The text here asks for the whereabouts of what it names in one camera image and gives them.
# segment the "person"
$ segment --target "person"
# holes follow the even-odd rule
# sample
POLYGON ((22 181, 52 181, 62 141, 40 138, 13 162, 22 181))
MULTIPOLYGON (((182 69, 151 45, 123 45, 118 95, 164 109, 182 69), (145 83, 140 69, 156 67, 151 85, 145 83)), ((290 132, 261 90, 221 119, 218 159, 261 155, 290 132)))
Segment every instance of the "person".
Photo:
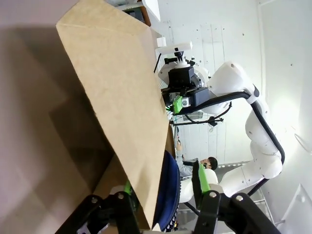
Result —
MULTIPOLYGON (((193 167, 191 166, 197 158, 193 160, 185 160, 182 154, 183 147, 181 142, 178 140, 176 144, 176 163, 179 167, 180 176, 190 176, 193 173, 193 167)), ((209 157, 200 161, 201 164, 207 169, 215 170, 218 167, 218 161, 214 157, 209 157)))

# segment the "screw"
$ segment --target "screw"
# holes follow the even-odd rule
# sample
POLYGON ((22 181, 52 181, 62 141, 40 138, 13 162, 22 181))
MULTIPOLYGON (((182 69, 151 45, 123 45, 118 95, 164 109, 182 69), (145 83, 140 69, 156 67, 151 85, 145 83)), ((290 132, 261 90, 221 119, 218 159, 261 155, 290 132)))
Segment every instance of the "screw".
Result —
POLYGON ((123 199, 124 198, 123 194, 118 194, 118 198, 123 199))
POLYGON ((95 197, 93 197, 92 200, 91 200, 91 202, 92 202, 93 204, 95 204, 95 203, 98 202, 98 199, 96 199, 95 197))
POLYGON ((209 196, 212 197, 212 198, 214 198, 214 197, 216 197, 216 193, 215 193, 215 192, 211 192, 211 193, 209 194, 209 196))
POLYGON ((242 196, 238 195, 238 196, 236 197, 236 200, 237 200, 237 201, 242 201, 242 200, 244 200, 244 198, 243 198, 242 196))

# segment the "person's arm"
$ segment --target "person's arm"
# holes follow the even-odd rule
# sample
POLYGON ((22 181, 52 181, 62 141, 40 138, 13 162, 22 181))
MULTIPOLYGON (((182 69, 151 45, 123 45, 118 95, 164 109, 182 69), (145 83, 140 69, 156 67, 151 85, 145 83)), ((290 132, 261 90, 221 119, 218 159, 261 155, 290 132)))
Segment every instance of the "person's arm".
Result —
POLYGON ((178 142, 176 145, 176 163, 179 167, 180 176, 190 176, 192 174, 193 168, 183 164, 182 149, 182 145, 178 142))

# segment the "cardboard box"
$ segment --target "cardboard box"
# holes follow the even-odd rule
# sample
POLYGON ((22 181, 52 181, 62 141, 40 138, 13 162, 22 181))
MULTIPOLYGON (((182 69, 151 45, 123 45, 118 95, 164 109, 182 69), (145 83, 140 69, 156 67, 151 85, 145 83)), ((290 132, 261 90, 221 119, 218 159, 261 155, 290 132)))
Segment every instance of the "cardboard box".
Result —
POLYGON ((164 149, 174 152, 158 78, 153 73, 154 32, 103 0, 81 0, 57 23, 57 30, 117 155, 96 193, 105 197, 111 187, 128 179, 150 228, 164 149))

